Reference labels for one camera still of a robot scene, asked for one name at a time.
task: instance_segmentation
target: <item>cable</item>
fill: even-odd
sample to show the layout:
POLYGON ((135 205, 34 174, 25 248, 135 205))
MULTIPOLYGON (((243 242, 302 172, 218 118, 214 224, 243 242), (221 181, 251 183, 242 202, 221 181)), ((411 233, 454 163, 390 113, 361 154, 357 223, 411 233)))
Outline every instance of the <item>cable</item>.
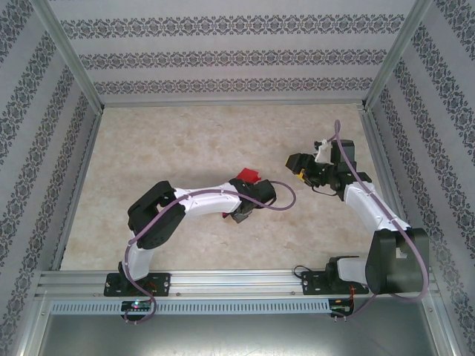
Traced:
POLYGON ((324 193, 323 191, 316 191, 314 185, 312 186, 312 191, 315 192, 315 193, 319 193, 319 194, 322 194, 322 195, 326 195, 326 196, 328 196, 328 197, 334 197, 334 196, 336 195, 336 193, 334 193, 334 194, 328 194, 328 193, 324 193))
POLYGON ((350 308, 353 308, 355 306, 355 287, 353 287, 353 284, 350 285, 350 300, 351 300, 351 306, 350 308))
POLYGON ((128 241, 128 244, 127 244, 127 249, 125 250, 125 256, 124 256, 124 272, 125 272, 125 276, 127 277, 127 279, 129 280, 129 282, 136 288, 138 289, 139 291, 141 291, 144 295, 146 295, 147 297, 150 297, 150 300, 151 302, 154 304, 154 308, 152 310, 152 312, 148 315, 146 315, 144 318, 142 318, 141 320, 135 320, 135 321, 132 321, 132 320, 129 320, 127 318, 127 315, 128 315, 128 311, 125 312, 124 314, 124 320, 126 323, 133 323, 135 325, 137 324, 140 324, 140 323, 143 323, 145 321, 147 321, 148 319, 150 319, 151 317, 153 317, 155 315, 155 312, 157 311, 157 300, 155 299, 154 295, 152 293, 149 293, 148 291, 146 291, 145 289, 143 289, 142 287, 140 287, 131 277, 131 273, 130 273, 130 270, 129 270, 129 267, 128 267, 128 255, 129 255, 129 252, 131 250, 131 247, 133 244, 135 244, 138 240, 140 240, 142 238, 143 235, 145 235, 147 233, 148 230, 150 230, 150 228, 155 225, 155 223, 168 211, 171 209, 171 207, 173 207, 174 205, 178 204, 179 202, 181 202, 182 200, 185 200, 185 199, 188 199, 190 197, 195 197, 197 195, 201 195, 201 194, 210 194, 210 193, 213 193, 213 194, 230 194, 230 195, 235 195, 237 197, 240 197, 240 198, 244 198, 245 200, 248 200, 250 202, 253 202, 254 204, 258 205, 258 206, 261 206, 263 208, 268 208, 270 210, 274 210, 274 211, 285 211, 285 210, 288 210, 290 209, 292 206, 294 206, 295 204, 295 201, 297 200, 297 195, 295 194, 294 190, 292 188, 290 188, 290 185, 287 185, 286 183, 284 182, 279 182, 279 181, 275 181, 275 180, 271 180, 270 181, 272 184, 277 184, 277 185, 282 185, 283 187, 287 188, 290 193, 292 194, 292 202, 290 204, 288 204, 287 206, 284 206, 284 207, 275 207, 275 206, 271 206, 271 205, 267 205, 267 204, 263 204, 262 202, 256 200, 256 199, 253 199, 251 197, 248 197, 247 195, 244 195, 244 194, 241 194, 241 193, 238 193, 236 191, 225 191, 225 190, 220 190, 220 189, 203 189, 202 191, 194 191, 194 192, 191 192, 187 195, 183 195, 177 199, 175 199, 173 202, 171 202, 170 204, 168 204, 165 208, 163 208, 160 213, 158 213, 158 215, 156 217, 154 217, 151 222, 148 223, 148 225, 142 229, 141 232, 139 232, 133 239, 129 240, 128 241))
MULTIPOLYGON (((394 219, 393 216, 391 215, 391 213, 386 209, 386 207, 384 206, 382 201, 363 183, 363 181, 359 177, 358 173, 356 173, 356 170, 354 169, 353 165, 351 164, 350 160, 348 159, 348 156, 345 154, 344 149, 343 149, 343 145, 341 144, 340 129, 341 129, 341 123, 340 123, 340 120, 337 119, 337 120, 335 120, 335 135, 334 135, 334 137, 336 138, 336 142, 338 143, 338 148, 340 149, 341 155, 343 156, 344 161, 347 163, 348 168, 351 170, 351 173, 356 178, 356 180, 361 185, 361 187, 366 192, 366 194, 369 194, 373 198, 373 200, 378 205, 378 207, 380 207, 380 209, 383 211, 384 215, 386 215, 386 217, 398 229, 399 233, 404 237, 404 240, 406 241, 406 243, 409 245, 410 249, 412 250, 412 252, 416 256, 417 262, 419 263, 419 267, 421 268, 422 290, 421 290, 421 292, 419 293, 419 295, 417 297, 407 298, 407 297, 401 297, 400 295, 397 295, 397 294, 391 294, 391 296, 395 297, 398 300, 403 300, 403 301, 407 301, 407 302, 418 302, 423 297, 425 297, 425 295, 428 292, 428 287, 429 287, 428 269, 424 264, 424 260, 422 259, 422 256, 419 253, 419 251, 417 251, 417 247, 414 245, 412 240, 407 235, 406 231, 403 230, 403 228, 398 224, 396 219, 394 219)), ((374 296, 371 297, 371 299, 369 299, 368 302, 365 303, 362 307, 360 307, 356 311, 356 313, 353 313, 352 316, 355 315, 355 314, 358 314, 362 309, 366 308, 366 306, 371 301, 373 301, 373 299, 374 299, 374 296)))
POLYGON ((377 294, 373 294, 370 299, 361 304, 351 315, 348 315, 347 319, 354 318, 356 315, 364 311, 376 299, 376 296, 377 294))
MULTIPOLYGON (((274 203, 277 202, 277 197, 273 197, 272 200, 270 201, 269 204, 267 204, 268 206, 271 206, 271 205, 274 205, 274 203)), ((255 209, 264 209, 263 206, 256 206, 255 209)))
POLYGON ((331 137, 327 140, 327 142, 333 141, 335 138, 336 138, 336 133, 335 133, 333 136, 331 136, 331 137))
POLYGON ((298 265, 298 266, 294 267, 294 275, 295 275, 297 278, 299 278, 299 279, 302 279, 302 273, 301 273, 300 276, 299 276, 299 275, 297 274, 297 272, 295 272, 295 270, 296 270, 298 267, 300 267, 300 268, 305 268, 307 271, 313 272, 313 271, 312 271, 310 268, 308 268, 308 267, 305 267, 305 266, 303 266, 303 265, 298 265))

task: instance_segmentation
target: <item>wallpaper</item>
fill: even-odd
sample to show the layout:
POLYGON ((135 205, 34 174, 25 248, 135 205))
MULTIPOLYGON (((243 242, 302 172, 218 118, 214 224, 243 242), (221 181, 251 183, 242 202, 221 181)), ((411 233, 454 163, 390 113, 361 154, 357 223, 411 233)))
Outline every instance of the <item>wallpaper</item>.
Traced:
POLYGON ((363 99, 413 0, 50 2, 105 104, 363 99))
POLYGON ((96 117, 27 0, 0 5, 0 355, 51 268, 96 117))
POLYGON ((373 108, 463 355, 475 355, 475 9, 435 1, 373 108))

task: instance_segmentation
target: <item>vent slot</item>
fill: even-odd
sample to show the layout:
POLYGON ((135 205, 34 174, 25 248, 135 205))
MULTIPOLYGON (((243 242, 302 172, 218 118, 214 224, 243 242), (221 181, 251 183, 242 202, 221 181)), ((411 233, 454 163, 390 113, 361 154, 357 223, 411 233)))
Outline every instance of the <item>vent slot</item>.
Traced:
MULTIPOLYGON (((314 314, 330 313, 328 299, 290 300, 161 300, 158 299, 157 314, 314 314)), ((51 314, 55 315, 117 315, 121 300, 60 300, 53 303, 51 314)), ((133 314, 148 314, 146 311, 131 311, 133 314)))

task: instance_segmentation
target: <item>robotic arm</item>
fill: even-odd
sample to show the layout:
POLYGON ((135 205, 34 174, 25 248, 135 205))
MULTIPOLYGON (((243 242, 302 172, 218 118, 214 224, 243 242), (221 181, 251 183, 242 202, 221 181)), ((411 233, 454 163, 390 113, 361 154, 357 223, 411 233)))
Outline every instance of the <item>robotic arm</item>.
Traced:
MULTIPOLYGON (((352 167, 356 169, 353 141, 341 145, 352 167)), ((384 203, 374 184, 364 172, 358 175, 365 188, 354 177, 336 141, 315 142, 315 154, 293 154, 286 167, 313 190, 330 185, 341 201, 356 210, 366 228, 373 232, 367 258, 332 257, 325 268, 327 287, 336 290, 341 281, 368 286, 374 294, 421 291, 423 273, 415 254, 395 224, 405 231, 428 265, 429 238, 421 228, 411 228, 384 203), (382 208, 372 195, 382 204, 382 208)))
MULTIPOLYGON (((137 236, 158 215, 159 207, 164 208, 174 200, 198 191, 218 190, 222 193, 189 196, 165 212, 162 218, 131 246, 128 255, 131 278, 140 280, 148 275, 155 249, 168 241, 183 219, 223 213, 223 217, 230 215, 234 221, 240 223, 257 207, 253 202, 226 194, 224 191, 240 193, 262 203, 275 201, 275 190, 270 181, 257 182, 259 179, 257 172, 245 169, 236 178, 212 188, 172 188, 168 181, 158 182, 128 209, 128 227, 134 236, 137 236)), ((125 278, 124 263, 125 261, 122 261, 119 264, 119 272, 125 278)))

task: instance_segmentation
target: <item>black mounting bracket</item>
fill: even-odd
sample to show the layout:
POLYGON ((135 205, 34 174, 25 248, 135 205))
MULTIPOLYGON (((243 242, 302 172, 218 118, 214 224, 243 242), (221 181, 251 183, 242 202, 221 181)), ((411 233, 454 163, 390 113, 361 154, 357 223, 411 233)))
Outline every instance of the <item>black mounting bracket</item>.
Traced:
POLYGON ((301 277, 304 295, 350 294, 351 286, 355 289, 355 294, 369 293, 369 289, 360 283, 346 282, 339 278, 331 283, 325 271, 305 271, 301 277))
MULTIPOLYGON (((167 297, 170 291, 171 274, 149 273, 147 277, 136 280, 136 283, 154 297, 167 297)), ((119 272, 109 273, 105 279, 105 297, 143 297, 125 276, 119 272)))
POLYGON ((353 286, 354 294, 368 294, 367 287, 357 282, 346 282, 338 276, 338 260, 343 257, 331 257, 325 271, 304 271, 301 274, 304 295, 349 294, 353 286))

